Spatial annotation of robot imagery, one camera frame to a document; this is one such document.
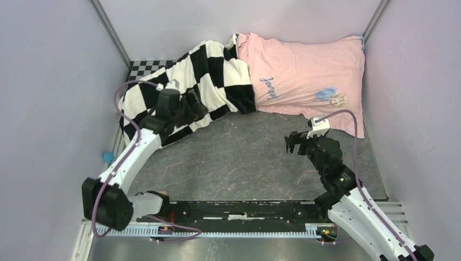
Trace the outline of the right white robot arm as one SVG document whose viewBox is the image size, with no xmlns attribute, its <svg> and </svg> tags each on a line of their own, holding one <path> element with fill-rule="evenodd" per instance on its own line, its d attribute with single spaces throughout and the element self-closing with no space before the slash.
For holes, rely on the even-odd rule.
<svg viewBox="0 0 461 261">
<path fill-rule="evenodd" d="M 371 198 L 355 173 L 342 160 L 338 141 L 326 136 L 292 132 L 284 138 L 287 153 L 307 156 L 320 175 L 325 192 L 314 202 L 314 215 L 331 221 L 357 242 L 373 260 L 433 260 L 427 245 L 406 236 Z"/>
</svg>

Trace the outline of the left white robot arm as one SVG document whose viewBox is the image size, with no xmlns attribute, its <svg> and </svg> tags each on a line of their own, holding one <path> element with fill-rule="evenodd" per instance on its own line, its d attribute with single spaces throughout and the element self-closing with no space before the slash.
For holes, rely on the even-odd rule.
<svg viewBox="0 0 461 261">
<path fill-rule="evenodd" d="M 96 236 L 122 231 L 131 221 L 148 215 L 160 222 L 170 217 L 170 199 L 165 194 L 148 191 L 128 197 L 127 192 L 147 159 L 162 147 L 175 127 L 191 124 L 207 113 L 193 89 L 184 94 L 175 89 L 159 93 L 154 115 L 148 114 L 135 126 L 133 140 L 113 165 L 82 184 L 84 216 L 91 220 Z"/>
</svg>

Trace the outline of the black white checkered pillowcase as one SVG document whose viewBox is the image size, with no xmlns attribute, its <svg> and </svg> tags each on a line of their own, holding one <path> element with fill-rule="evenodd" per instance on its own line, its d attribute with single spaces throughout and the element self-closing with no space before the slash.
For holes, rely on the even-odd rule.
<svg viewBox="0 0 461 261">
<path fill-rule="evenodd" d="M 149 111 L 155 112 L 158 102 L 160 91 L 150 83 L 166 85 L 176 80 L 181 94 L 194 90 L 208 109 L 207 115 L 189 125 L 175 127 L 173 133 L 162 143 L 164 147 L 230 112 L 255 112 L 255 93 L 249 68 L 247 63 L 238 58 L 237 39 L 238 35 L 234 34 L 227 44 L 213 40 L 202 41 L 180 57 L 174 65 L 166 65 L 143 76 L 139 84 L 131 84 L 119 101 L 119 109 L 130 120 L 140 124 Z"/>
</svg>

